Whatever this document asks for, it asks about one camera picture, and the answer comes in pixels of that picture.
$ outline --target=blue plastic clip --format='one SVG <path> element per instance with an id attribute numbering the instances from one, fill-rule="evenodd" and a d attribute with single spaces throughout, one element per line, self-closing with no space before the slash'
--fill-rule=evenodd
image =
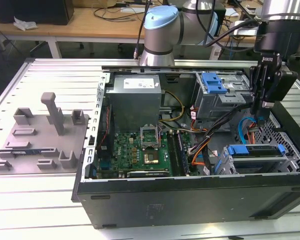
<path id="1" fill-rule="evenodd" d="M 282 156 L 286 154 L 285 146 L 283 146 L 282 144 L 278 145 L 278 149 L 279 149 L 280 153 L 282 154 Z"/>
<path id="2" fill-rule="evenodd" d="M 230 155 L 249 154 L 248 148 L 245 145 L 230 145 L 228 152 Z"/>
<path id="3" fill-rule="evenodd" d="M 225 94 L 227 89 L 222 85 L 222 80 L 213 72 L 203 72 L 202 82 L 209 94 Z"/>

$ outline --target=expansion slot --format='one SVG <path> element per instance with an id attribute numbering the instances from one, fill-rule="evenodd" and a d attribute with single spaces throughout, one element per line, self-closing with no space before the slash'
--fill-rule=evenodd
<path id="1" fill-rule="evenodd" d="M 178 152 L 179 152 L 179 158 L 181 159 L 181 162 L 182 162 L 183 172 L 184 172 L 184 175 L 187 175 L 189 173 L 189 166 L 188 166 L 188 161 L 186 158 L 186 153 L 184 150 L 184 142 L 182 140 L 180 132 L 178 132 L 174 136 L 175 136 L 175 138 L 177 137 L 177 141 L 179 143 Z"/>
<path id="2" fill-rule="evenodd" d="M 185 176 L 182 156 L 177 133 L 167 133 L 167 142 L 169 148 L 170 164 L 173 176 Z"/>

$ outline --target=white paper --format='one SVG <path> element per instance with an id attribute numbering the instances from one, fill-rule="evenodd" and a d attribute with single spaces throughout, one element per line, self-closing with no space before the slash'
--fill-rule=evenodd
<path id="1" fill-rule="evenodd" d="M 239 13 L 237 13 L 234 8 L 226 8 L 225 15 L 227 17 L 237 17 L 237 16 L 239 16 Z"/>
<path id="2" fill-rule="evenodd" d="M 154 89 L 153 78 L 126 78 L 123 81 L 124 89 Z"/>
<path id="3" fill-rule="evenodd" d="M 21 20 L 17 19 L 16 17 L 14 17 L 13 25 L 15 25 L 18 29 L 20 29 L 22 31 L 25 31 L 27 29 L 38 28 L 37 24 L 34 21 L 21 21 Z"/>

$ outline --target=sticker label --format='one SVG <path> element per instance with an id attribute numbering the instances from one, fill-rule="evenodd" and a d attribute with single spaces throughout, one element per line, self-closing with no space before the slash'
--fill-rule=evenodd
<path id="1" fill-rule="evenodd" d="M 209 157 L 217 157 L 218 156 L 218 151 L 217 150 L 214 150 L 214 151 L 211 151 L 212 154 L 209 155 Z"/>
<path id="2" fill-rule="evenodd" d="M 208 169 L 206 166 L 203 167 L 203 172 L 204 172 L 207 176 L 210 175 L 210 171 L 209 171 L 209 169 Z"/>
<path id="3" fill-rule="evenodd" d="M 126 78 L 123 81 L 124 89 L 154 89 L 155 81 L 153 78 Z"/>
<path id="4" fill-rule="evenodd" d="M 226 89 L 234 89 L 234 86 L 233 86 L 231 83 L 224 83 L 223 86 L 224 86 Z"/>
<path id="5" fill-rule="evenodd" d="M 13 151 L 13 154 L 27 154 L 25 151 Z"/>
<path id="6" fill-rule="evenodd" d="M 193 119 L 193 120 L 196 120 L 197 118 L 196 118 L 196 112 L 195 111 L 192 111 L 191 112 L 191 118 Z"/>

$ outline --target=yellow wire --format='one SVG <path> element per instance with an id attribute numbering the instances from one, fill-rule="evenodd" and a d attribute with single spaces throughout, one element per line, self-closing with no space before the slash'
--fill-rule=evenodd
<path id="1" fill-rule="evenodd" d="M 173 122 L 173 121 L 179 120 L 183 116 L 183 114 L 185 112 L 185 106 L 182 104 L 182 102 L 180 101 L 180 99 L 176 95 L 174 95 L 172 92 L 170 92 L 170 91 L 165 91 L 165 92 L 171 94 L 180 103 L 182 111 L 181 111 L 181 113 L 180 113 L 179 116 L 176 116 L 174 118 L 169 118 L 169 119 L 160 119 L 159 121 L 160 122 Z"/>

